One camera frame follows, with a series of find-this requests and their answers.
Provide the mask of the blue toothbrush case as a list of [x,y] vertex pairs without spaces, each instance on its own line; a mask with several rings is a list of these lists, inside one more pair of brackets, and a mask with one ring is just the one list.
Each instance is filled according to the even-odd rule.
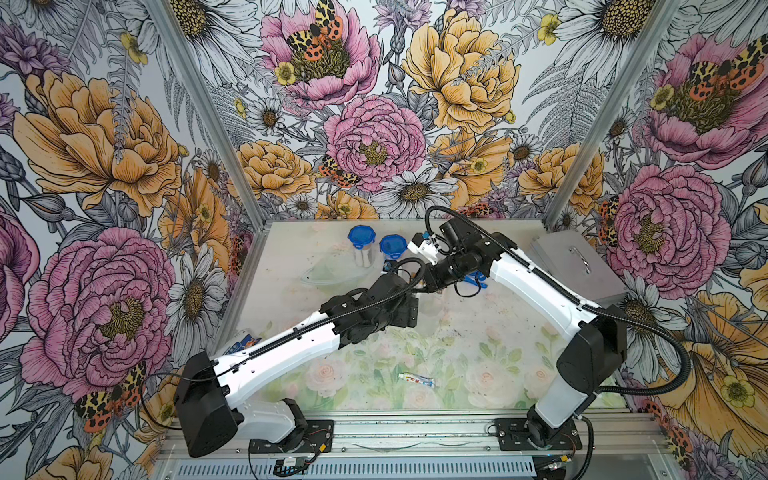
[[486,283],[487,277],[481,272],[474,272],[464,277],[464,281],[468,284],[474,285],[479,289],[486,289],[488,287]]

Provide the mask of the clear plastic cup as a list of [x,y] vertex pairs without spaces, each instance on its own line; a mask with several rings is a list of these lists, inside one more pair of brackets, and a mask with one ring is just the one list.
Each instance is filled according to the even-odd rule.
[[359,268],[370,268],[375,263],[375,251],[371,244],[361,248],[353,247],[355,265]]
[[442,315],[444,305],[441,294],[419,293],[417,298],[419,322],[426,322],[428,319],[438,318]]
[[382,266],[382,273],[399,273],[401,269],[400,262],[396,259],[385,259]]

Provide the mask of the blue lid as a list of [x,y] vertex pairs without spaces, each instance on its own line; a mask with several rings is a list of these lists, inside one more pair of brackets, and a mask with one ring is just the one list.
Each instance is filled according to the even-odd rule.
[[390,234],[381,238],[379,249],[386,260],[399,260],[408,250],[408,242],[398,234]]
[[347,239],[356,250],[364,250],[375,243],[376,232],[368,225],[356,225],[352,227]]

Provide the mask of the toothpaste tube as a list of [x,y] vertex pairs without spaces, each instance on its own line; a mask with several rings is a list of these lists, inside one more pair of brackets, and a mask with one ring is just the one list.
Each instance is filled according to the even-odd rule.
[[398,378],[400,380],[403,380],[405,382],[410,382],[417,385],[422,385],[427,388],[434,388],[436,386],[435,381],[431,378],[419,376],[412,373],[399,373]]

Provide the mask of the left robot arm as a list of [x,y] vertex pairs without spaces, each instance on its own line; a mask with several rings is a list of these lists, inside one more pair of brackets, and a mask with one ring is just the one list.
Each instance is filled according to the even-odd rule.
[[369,288],[330,298],[302,322],[252,347],[215,359],[205,352],[191,357],[174,397],[189,456],[209,455],[239,433],[283,452],[295,450],[309,429],[297,401],[257,401],[255,394],[305,363],[389,326],[415,326],[417,284],[384,274]]

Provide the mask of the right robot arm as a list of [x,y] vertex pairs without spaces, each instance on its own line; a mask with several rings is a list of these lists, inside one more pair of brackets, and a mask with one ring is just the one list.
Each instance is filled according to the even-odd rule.
[[556,280],[502,233],[490,233],[456,216],[441,233],[415,234],[408,250],[429,262],[429,293],[452,286],[471,273],[506,287],[543,315],[566,342],[556,374],[544,395],[529,409],[525,426],[537,448],[553,443],[567,423],[598,396],[598,388],[626,359],[626,327],[603,308]]

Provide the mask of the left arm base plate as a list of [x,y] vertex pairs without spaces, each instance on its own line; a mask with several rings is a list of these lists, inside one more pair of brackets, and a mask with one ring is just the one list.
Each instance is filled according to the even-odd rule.
[[332,449],[335,421],[331,419],[310,419],[299,433],[291,433],[278,443],[251,439],[248,452],[251,454],[314,454],[328,453]]

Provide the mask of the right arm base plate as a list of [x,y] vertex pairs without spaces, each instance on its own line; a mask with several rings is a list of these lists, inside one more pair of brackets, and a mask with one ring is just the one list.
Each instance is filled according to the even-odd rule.
[[571,451],[582,448],[573,420],[558,428],[546,423],[531,423],[525,418],[502,417],[493,420],[493,429],[501,451]]

